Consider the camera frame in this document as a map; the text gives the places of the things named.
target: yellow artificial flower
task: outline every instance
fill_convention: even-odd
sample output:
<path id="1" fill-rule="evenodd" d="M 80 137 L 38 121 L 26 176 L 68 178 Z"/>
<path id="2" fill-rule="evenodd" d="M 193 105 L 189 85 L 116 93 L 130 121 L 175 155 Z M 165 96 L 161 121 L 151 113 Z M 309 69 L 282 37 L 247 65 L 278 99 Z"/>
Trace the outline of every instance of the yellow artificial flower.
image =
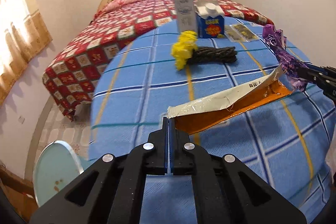
<path id="1" fill-rule="evenodd" d="M 177 42 L 171 48 L 171 55 L 175 58 L 177 70 L 182 70 L 187 63 L 187 59 L 193 55 L 193 50 L 197 50 L 197 34 L 194 31 L 185 31 L 180 34 Z"/>

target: electrical outlet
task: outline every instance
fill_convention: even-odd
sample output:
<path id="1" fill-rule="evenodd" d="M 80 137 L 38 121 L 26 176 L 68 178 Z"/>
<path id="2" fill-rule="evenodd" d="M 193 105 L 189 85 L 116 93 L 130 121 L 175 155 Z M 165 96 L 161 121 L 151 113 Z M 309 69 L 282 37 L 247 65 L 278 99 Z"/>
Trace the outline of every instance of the electrical outlet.
<path id="1" fill-rule="evenodd" d="M 19 121 L 19 123 L 23 124 L 23 122 L 25 121 L 25 117 L 23 116 L 19 116 L 19 118 L 17 119 Z"/>

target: milk carton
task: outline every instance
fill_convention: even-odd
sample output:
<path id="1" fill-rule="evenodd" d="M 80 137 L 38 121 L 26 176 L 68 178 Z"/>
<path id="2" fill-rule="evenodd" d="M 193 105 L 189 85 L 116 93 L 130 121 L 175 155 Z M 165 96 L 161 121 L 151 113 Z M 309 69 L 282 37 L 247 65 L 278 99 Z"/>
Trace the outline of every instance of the milk carton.
<path id="1" fill-rule="evenodd" d="M 196 2 L 198 35 L 200 38 L 223 38 L 224 12 L 216 0 Z"/>
<path id="2" fill-rule="evenodd" d="M 174 0 L 179 32 L 194 31 L 197 33 L 194 0 Z"/>

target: purple wrapper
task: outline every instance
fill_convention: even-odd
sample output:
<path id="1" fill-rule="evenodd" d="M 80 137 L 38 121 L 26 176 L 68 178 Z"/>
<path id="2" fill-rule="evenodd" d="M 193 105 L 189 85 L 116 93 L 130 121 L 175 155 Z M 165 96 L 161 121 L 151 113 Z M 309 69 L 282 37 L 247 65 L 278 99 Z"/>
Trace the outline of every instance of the purple wrapper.
<path id="1" fill-rule="evenodd" d="M 290 84 L 299 91 L 306 90 L 308 81 L 298 77 L 298 68 L 307 68 L 307 66 L 286 52 L 287 39 L 283 35 L 282 30 L 275 30 L 274 25 L 265 25 L 262 31 L 262 37 L 274 52 L 282 70 L 286 73 Z"/>

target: patterned pillow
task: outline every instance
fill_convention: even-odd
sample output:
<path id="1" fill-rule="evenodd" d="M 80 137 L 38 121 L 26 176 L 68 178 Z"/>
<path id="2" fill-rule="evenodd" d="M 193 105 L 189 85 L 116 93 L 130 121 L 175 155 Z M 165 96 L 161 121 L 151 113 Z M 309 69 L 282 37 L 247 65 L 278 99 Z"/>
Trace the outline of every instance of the patterned pillow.
<path id="1" fill-rule="evenodd" d="M 120 7 L 129 4 L 129 3 L 134 3 L 138 2 L 141 0 L 112 0 L 110 3 L 108 3 L 104 8 L 103 12 L 110 12 L 116 9 L 119 9 Z"/>

